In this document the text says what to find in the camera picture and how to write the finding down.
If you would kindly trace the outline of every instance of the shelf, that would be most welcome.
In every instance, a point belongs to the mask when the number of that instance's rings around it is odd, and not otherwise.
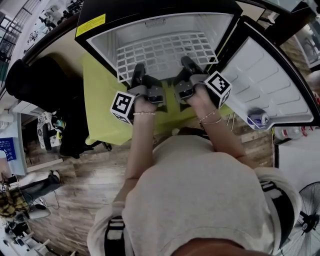
[[[136,64],[157,79],[177,76],[181,58],[189,56],[199,66],[217,64],[217,56],[203,32],[170,34],[127,44],[117,49],[118,82],[130,81]]]

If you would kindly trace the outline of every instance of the hand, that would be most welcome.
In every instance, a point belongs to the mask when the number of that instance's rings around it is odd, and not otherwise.
[[[152,104],[142,96],[136,98],[134,101],[135,112],[155,112],[157,107],[156,104]]]
[[[187,99],[186,102],[194,109],[199,119],[217,109],[211,101],[206,87],[202,84],[195,87],[194,95]]]
[[[194,95],[186,100],[191,107],[197,108],[201,106],[210,106],[213,104],[207,89],[203,84],[196,85],[194,90]]]

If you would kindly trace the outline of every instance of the electric fan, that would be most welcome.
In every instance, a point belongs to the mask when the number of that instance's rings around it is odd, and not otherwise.
[[[281,252],[283,256],[320,256],[320,182],[307,185],[300,195],[300,216]]]

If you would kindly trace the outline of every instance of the yellow-green table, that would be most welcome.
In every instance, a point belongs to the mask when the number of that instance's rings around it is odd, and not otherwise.
[[[117,78],[90,54],[86,53],[82,61],[85,110],[89,128],[86,143],[91,145],[95,141],[102,141],[122,145],[131,139],[133,127],[119,121],[110,112],[110,107],[116,92],[125,92],[127,88],[122,83],[118,83]],[[186,121],[196,116],[190,107],[180,112],[173,86],[168,87],[166,82],[163,82],[162,86],[165,89],[168,113],[157,112],[155,134],[181,128]],[[223,106],[219,112],[225,116],[231,113],[231,110]]]

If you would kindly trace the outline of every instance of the black chair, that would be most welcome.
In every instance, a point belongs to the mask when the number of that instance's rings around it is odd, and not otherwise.
[[[53,113],[66,122],[62,134],[60,154],[79,158],[79,154],[92,150],[101,143],[86,145],[89,136],[83,81],[70,80],[51,57],[42,57],[28,66],[17,60],[8,72],[5,81],[7,92]],[[47,150],[51,150],[50,137],[56,132],[43,126],[43,139]]]

